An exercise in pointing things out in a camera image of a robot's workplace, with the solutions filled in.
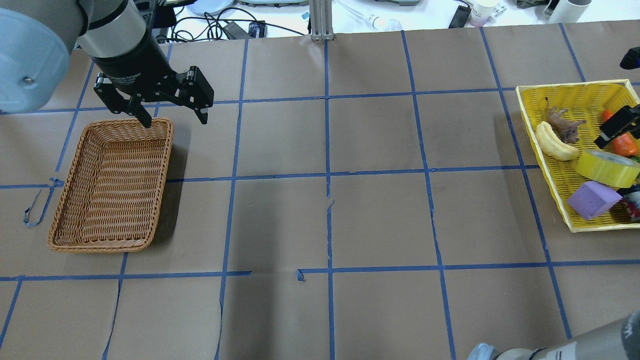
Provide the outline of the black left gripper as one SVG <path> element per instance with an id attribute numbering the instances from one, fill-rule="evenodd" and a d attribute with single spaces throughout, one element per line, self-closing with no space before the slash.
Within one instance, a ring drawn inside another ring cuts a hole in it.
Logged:
<path id="1" fill-rule="evenodd" d="M 149 129 L 153 117 L 142 103 L 168 101 L 194 111 L 202 125 L 208 123 L 215 91 L 198 66 L 177 73 L 150 33 L 134 48 L 115 57 L 94 57 L 100 69 L 93 91 L 112 114 L 135 117 Z"/>

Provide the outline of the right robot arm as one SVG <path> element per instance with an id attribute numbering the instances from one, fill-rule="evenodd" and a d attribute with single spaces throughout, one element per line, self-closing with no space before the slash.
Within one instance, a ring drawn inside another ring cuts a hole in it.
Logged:
<path id="1" fill-rule="evenodd" d="M 607 212 L 621 196 L 617 188 L 633 185 L 639 166 L 614 153 L 576 146 L 579 126 L 585 120 L 570 120 L 566 108 L 547 105 L 545 119 L 532 129 L 532 145 L 540 155 L 548 186 L 558 209 L 570 205 L 576 214 L 590 220 Z M 498 353 L 480 343 L 471 360 L 637 360 L 639 358 L 639 313 L 583 333 L 562 345 L 528 350 L 512 348 Z"/>

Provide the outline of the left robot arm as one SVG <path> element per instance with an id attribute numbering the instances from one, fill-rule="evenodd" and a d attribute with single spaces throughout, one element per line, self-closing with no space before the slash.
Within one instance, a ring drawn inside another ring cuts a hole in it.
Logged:
<path id="1" fill-rule="evenodd" d="M 135 117 L 145 128 L 146 103 L 169 102 L 194 111 L 202 125 L 214 89 L 201 69 L 171 68 L 133 0 L 3 0 L 0 6 L 0 108 L 36 111 L 66 77 L 79 46 L 100 73 L 94 93 L 113 114 Z"/>

